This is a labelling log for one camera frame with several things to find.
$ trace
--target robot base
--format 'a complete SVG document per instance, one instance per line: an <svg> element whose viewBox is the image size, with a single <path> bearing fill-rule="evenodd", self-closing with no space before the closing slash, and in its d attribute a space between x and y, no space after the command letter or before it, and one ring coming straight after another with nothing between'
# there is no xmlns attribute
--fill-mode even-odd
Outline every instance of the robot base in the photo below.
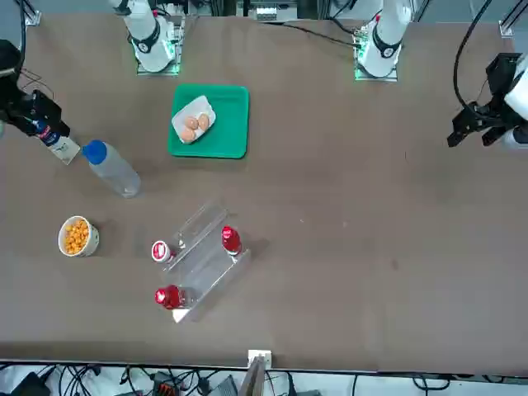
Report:
<svg viewBox="0 0 528 396"><path fill-rule="evenodd" d="M361 27L354 32L354 42L361 45L360 48L354 48L354 80L356 81L389 81L396 83L398 81L398 72L396 68L385 77L375 77L368 74L360 65L360 57L369 40L369 32L366 26Z"/></svg>
<svg viewBox="0 0 528 396"><path fill-rule="evenodd" d="M136 69L138 76L177 76L180 74L182 46L185 35L185 16L182 16L180 21L167 21L166 24L167 39L163 42L163 45L170 54L173 54L173 60L169 62L167 67L159 72L149 72L143 67L141 62L138 61Z"/></svg>

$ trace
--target brown table surface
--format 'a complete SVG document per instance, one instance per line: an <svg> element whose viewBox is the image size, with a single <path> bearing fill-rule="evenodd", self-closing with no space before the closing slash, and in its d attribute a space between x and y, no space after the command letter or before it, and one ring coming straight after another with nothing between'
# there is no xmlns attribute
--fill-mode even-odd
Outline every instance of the brown table surface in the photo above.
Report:
<svg viewBox="0 0 528 396"><path fill-rule="evenodd" d="M355 82L349 47L287 27L202 17L188 29L179 78L137 77L116 16L45 15L29 29L26 66L73 137L114 144L143 192L124 200L81 156L66 167L7 129L0 357L244 366L248 349L269 349L283 368L522 373L528 157L477 135L446 147L467 25L410 26L399 83ZM467 100L504 50L496 25L478 26L460 63ZM249 89L245 159L167 153L178 83ZM256 258L199 322L178 325L153 302L149 246L211 197ZM70 215L99 227L94 257L61 256Z"/></svg>

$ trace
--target white bowl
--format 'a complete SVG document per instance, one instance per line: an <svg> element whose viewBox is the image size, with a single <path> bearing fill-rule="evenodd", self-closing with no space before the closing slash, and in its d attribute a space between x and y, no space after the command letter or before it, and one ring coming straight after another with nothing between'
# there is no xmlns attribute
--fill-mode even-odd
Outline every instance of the white bowl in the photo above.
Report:
<svg viewBox="0 0 528 396"><path fill-rule="evenodd" d="M88 238L87 238L86 244L82 247L82 249L78 253L68 254L68 252L64 250L64 246L63 246L64 237L66 236L66 227L68 227L69 225L73 225L77 220L86 221L86 224L88 226ZM67 219L64 222L63 226L60 228L59 239L57 242L59 244L60 252L63 253L67 257L91 256L96 251L97 245L99 244L99 231L88 220L86 220L82 216L72 216L69 219Z"/></svg>

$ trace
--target small red bottle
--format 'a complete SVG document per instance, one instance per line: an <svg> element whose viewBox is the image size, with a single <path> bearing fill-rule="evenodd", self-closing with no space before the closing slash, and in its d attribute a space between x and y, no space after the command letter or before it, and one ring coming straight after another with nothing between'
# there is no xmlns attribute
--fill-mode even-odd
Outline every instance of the small red bottle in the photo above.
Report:
<svg viewBox="0 0 528 396"><path fill-rule="evenodd" d="M165 309L187 308L194 303L189 290L182 289L175 285L156 290L154 299Z"/></svg>
<svg viewBox="0 0 528 396"><path fill-rule="evenodd" d="M242 242L236 229L228 225L222 229L222 246L231 256L237 256L242 251Z"/></svg>

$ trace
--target egg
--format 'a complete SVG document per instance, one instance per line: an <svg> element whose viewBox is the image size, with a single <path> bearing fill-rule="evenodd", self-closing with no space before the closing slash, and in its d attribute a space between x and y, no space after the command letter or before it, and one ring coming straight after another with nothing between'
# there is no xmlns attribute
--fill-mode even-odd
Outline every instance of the egg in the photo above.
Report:
<svg viewBox="0 0 528 396"><path fill-rule="evenodd" d="M196 133L194 130L184 128L183 131L180 133L180 139L183 140L185 143L191 143L194 139L196 139Z"/></svg>
<svg viewBox="0 0 528 396"><path fill-rule="evenodd" d="M185 118L185 126L189 128L190 130L195 130L198 128L198 120L195 117L187 117Z"/></svg>
<svg viewBox="0 0 528 396"><path fill-rule="evenodd" d="M206 115L206 113L202 113L198 117L198 126L200 126L200 129L204 132L206 132L209 128L209 117Z"/></svg>

